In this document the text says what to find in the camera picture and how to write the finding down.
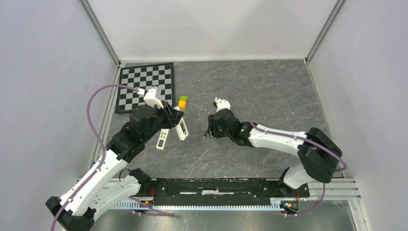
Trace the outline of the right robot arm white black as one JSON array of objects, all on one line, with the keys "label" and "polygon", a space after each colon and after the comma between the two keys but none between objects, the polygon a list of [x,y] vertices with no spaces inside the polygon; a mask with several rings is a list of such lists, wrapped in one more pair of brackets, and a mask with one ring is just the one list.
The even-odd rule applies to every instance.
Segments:
[{"label": "right robot arm white black", "polygon": [[229,109],[209,115],[207,132],[217,139],[229,138],[238,146],[268,148],[298,157],[300,163],[280,176],[278,191],[283,196],[291,196],[311,181],[331,182],[342,156],[340,148],[318,128],[307,132],[267,128],[249,121],[241,122]]}]

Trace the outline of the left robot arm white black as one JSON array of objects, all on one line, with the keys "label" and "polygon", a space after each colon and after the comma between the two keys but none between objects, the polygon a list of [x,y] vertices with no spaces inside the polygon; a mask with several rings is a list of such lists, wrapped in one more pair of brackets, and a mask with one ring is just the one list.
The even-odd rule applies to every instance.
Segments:
[{"label": "left robot arm white black", "polygon": [[47,200],[46,207],[54,215],[53,223],[59,223],[67,231],[88,231],[103,213],[120,201],[136,194],[146,196],[151,191],[151,183],[133,175],[107,190],[103,187],[144,150],[148,140],[162,129],[179,125],[183,116],[181,110],[167,102],[162,108],[138,106],[85,176],[62,196]]}]

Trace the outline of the white remote control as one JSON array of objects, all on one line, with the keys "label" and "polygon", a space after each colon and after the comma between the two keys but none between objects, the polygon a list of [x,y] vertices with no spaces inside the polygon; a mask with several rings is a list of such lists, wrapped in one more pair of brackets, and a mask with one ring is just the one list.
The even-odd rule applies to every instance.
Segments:
[{"label": "white remote control", "polygon": [[185,120],[184,120],[184,116],[183,116],[183,118],[180,120],[179,123],[174,123],[174,124],[176,125],[175,128],[176,128],[176,131],[177,131],[177,133],[178,133],[179,139],[180,139],[181,141],[184,141],[184,140],[188,137],[188,135],[189,135],[189,132],[188,132],[188,129],[187,129]]}]

